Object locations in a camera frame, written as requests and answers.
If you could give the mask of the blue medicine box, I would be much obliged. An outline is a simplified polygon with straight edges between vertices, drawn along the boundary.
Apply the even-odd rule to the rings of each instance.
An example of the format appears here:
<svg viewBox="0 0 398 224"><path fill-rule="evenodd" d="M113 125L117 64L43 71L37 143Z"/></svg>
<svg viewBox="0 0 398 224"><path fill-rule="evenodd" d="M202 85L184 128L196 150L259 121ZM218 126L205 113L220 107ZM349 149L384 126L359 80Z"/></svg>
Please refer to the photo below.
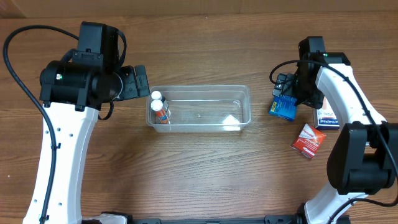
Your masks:
<svg viewBox="0 0 398 224"><path fill-rule="evenodd" d="M296 98L287 95L275 96L269 114L287 121L294 121L297 112L296 101Z"/></svg>

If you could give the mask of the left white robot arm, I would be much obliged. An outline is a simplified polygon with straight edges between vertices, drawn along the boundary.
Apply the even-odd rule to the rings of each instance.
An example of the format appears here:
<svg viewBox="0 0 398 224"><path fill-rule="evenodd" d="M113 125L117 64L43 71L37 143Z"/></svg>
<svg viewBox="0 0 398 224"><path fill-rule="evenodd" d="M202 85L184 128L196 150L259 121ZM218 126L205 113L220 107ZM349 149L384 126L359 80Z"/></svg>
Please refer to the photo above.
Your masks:
<svg viewBox="0 0 398 224"><path fill-rule="evenodd" d="M81 185L86 152L105 103L149 95L146 69L124 64L124 34L83 22L78 45L40 74L47 117L32 201L24 223L82 223Z"/></svg>

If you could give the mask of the orange tube white cap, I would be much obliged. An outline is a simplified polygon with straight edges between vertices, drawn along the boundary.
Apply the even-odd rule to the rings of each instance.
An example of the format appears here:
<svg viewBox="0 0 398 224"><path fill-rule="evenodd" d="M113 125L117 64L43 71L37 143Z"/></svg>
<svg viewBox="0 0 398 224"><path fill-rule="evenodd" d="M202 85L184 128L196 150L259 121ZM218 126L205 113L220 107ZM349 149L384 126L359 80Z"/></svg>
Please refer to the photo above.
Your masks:
<svg viewBox="0 0 398 224"><path fill-rule="evenodd" d="M161 100L153 100L150 108L155 113L155 117L160 124L170 123L171 112Z"/></svg>

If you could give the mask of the black bottle white cap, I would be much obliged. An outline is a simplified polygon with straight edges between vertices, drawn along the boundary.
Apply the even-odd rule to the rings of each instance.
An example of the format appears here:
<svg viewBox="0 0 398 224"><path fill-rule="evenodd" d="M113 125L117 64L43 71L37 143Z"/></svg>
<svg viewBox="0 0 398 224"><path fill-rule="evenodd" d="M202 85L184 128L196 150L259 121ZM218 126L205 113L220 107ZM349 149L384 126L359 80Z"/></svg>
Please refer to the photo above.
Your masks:
<svg viewBox="0 0 398 224"><path fill-rule="evenodd" d="M163 94L161 94L160 91L153 91L150 96L153 100L160 100L161 102L163 102L165 110L168 110L169 104L168 104L165 96Z"/></svg>

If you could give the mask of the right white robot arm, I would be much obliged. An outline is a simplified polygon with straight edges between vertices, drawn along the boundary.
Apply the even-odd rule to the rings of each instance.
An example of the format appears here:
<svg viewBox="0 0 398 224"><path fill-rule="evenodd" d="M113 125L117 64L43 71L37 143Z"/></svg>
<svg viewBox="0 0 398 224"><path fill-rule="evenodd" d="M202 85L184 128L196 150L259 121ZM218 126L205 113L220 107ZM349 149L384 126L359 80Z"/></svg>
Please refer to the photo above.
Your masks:
<svg viewBox="0 0 398 224"><path fill-rule="evenodd" d="M274 85L270 114L293 120L298 105L320 109L328 101L340 135L326 164L328 182L294 215L268 215L266 223L349 223L346 211L397 182L397 125L366 98L342 52L327 52L320 36L298 44L295 73L269 75Z"/></svg>

